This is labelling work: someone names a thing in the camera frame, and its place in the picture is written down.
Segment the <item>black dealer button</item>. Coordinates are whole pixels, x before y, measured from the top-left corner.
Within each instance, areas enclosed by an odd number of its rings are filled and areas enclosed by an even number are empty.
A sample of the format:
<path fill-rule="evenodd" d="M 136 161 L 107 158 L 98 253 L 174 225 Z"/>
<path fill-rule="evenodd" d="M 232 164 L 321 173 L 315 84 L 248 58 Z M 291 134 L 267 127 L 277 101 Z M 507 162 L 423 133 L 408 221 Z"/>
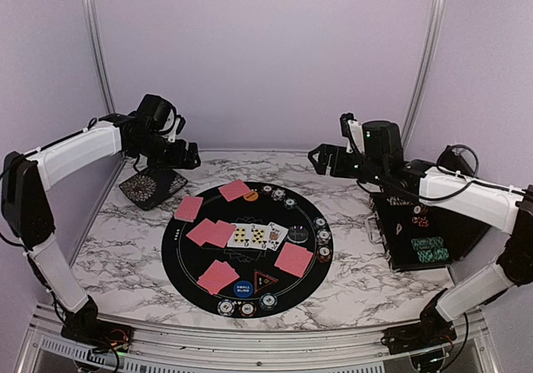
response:
<path fill-rule="evenodd" d="M 294 244 L 306 243 L 309 236 L 309 231 L 304 226 L 292 226 L 287 234 L 288 240 Z"/>

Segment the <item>orange big blind button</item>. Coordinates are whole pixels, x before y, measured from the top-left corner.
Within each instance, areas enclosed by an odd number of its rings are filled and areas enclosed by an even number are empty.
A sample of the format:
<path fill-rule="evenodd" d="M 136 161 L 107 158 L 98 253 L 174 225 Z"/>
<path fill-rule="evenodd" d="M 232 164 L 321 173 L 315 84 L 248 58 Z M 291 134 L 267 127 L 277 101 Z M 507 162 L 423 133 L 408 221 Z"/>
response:
<path fill-rule="evenodd" d="M 259 197 L 259 194 L 256 191 L 250 191 L 243 196 L 245 201 L 256 201 Z"/>

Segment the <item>red triangular all-in marker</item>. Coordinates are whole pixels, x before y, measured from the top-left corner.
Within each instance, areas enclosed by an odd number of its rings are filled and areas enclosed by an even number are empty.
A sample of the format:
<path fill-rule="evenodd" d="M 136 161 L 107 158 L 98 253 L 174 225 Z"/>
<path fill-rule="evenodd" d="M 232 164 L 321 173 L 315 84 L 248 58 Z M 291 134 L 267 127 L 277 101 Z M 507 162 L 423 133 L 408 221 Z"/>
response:
<path fill-rule="evenodd" d="M 271 286 L 274 286 L 277 282 L 278 280 L 273 276 L 267 275 L 266 273 L 262 273 L 257 270 L 254 271 L 254 292 L 255 293 L 264 291 L 266 288 L 270 288 Z"/>

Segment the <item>blue small blind button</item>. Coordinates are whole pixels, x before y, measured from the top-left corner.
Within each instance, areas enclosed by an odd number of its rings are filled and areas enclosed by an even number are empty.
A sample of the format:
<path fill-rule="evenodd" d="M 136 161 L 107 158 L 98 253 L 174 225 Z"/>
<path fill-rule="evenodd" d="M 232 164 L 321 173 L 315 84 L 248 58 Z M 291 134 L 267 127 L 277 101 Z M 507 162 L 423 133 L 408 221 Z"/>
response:
<path fill-rule="evenodd" d="M 233 291 L 236 297 L 246 299 L 254 295 L 254 286 L 249 281 L 239 281 L 234 287 Z"/>

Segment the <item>red playing card deck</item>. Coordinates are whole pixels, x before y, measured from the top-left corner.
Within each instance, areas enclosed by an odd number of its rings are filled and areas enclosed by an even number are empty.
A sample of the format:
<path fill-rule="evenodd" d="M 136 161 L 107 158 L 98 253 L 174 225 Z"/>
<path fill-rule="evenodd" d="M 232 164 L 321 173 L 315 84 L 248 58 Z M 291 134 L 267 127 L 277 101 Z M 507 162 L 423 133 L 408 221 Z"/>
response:
<path fill-rule="evenodd" d="M 197 218 L 203 203 L 201 196 L 185 196 L 182 198 L 174 218 L 179 221 L 193 222 Z"/>

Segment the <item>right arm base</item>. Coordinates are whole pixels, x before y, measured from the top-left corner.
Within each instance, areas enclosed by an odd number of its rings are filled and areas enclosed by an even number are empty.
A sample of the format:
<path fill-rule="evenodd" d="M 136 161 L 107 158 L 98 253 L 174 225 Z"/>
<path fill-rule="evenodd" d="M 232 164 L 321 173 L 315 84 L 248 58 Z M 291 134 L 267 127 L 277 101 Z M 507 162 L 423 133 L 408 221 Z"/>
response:
<path fill-rule="evenodd" d="M 456 338 L 456 331 L 450 322 L 428 318 L 385 329 L 381 344 L 391 355 L 397 355 L 445 344 L 453 346 Z"/>

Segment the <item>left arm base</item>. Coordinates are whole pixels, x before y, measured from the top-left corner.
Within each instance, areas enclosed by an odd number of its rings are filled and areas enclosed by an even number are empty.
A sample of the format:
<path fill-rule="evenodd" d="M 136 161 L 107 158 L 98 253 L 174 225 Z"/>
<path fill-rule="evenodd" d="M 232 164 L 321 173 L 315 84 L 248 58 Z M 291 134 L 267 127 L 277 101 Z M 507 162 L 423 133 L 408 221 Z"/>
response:
<path fill-rule="evenodd" d="M 61 335 L 95 348 L 96 353 L 128 351 L 133 329 L 128 325 L 101 320 L 95 304 L 87 303 L 80 311 L 64 311 Z"/>

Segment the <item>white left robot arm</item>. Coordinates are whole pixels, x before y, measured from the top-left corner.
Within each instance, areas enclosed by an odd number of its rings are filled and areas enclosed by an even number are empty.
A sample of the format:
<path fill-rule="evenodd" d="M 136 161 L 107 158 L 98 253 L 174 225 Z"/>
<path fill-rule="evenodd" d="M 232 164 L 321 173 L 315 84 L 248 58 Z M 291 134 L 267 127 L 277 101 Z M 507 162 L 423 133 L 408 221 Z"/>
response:
<path fill-rule="evenodd" d="M 74 332 L 88 344 L 105 336 L 93 315 L 95 301 L 75 277 L 57 238 L 52 192 L 100 161 L 143 157 L 157 167 L 193 170 L 199 146 L 182 139 L 185 118 L 163 97 L 145 95 L 137 109 L 93 118 L 84 128 L 27 152 L 10 152 L 1 173 L 1 215 L 45 287 L 66 313 Z"/>

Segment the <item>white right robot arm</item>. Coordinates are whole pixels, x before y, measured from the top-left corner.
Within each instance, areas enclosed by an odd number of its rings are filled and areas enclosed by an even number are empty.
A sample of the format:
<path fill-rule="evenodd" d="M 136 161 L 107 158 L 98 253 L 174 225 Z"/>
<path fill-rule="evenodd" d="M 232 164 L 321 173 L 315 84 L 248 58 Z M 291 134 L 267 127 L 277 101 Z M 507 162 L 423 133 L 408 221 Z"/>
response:
<path fill-rule="evenodd" d="M 451 322 L 471 308 L 532 282 L 532 190 L 483 181 L 438 162 L 405 161 L 397 124 L 340 117 L 346 146 L 321 144 L 307 156 L 319 175 L 370 183 L 388 196 L 468 216 L 508 234 L 504 251 L 485 267 L 444 291 L 427 306 L 412 338 L 430 346 Z"/>

